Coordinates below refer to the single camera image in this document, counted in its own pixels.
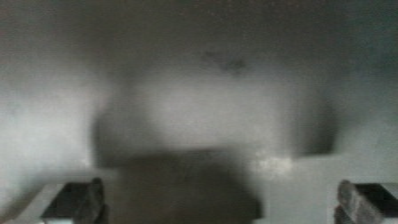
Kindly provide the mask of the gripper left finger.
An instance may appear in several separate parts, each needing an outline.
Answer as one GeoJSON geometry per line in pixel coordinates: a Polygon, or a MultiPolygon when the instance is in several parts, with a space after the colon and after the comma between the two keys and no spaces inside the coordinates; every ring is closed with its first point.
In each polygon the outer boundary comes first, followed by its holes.
{"type": "Polygon", "coordinates": [[[70,182],[42,214],[45,224],[109,224],[106,186],[100,178],[70,182]]]}

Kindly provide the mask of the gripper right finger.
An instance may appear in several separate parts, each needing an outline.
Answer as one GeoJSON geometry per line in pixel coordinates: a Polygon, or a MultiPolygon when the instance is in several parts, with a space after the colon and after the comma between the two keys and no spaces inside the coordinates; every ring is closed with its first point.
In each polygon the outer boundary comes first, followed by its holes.
{"type": "Polygon", "coordinates": [[[398,183],[342,181],[335,224],[398,224],[398,183]]]}

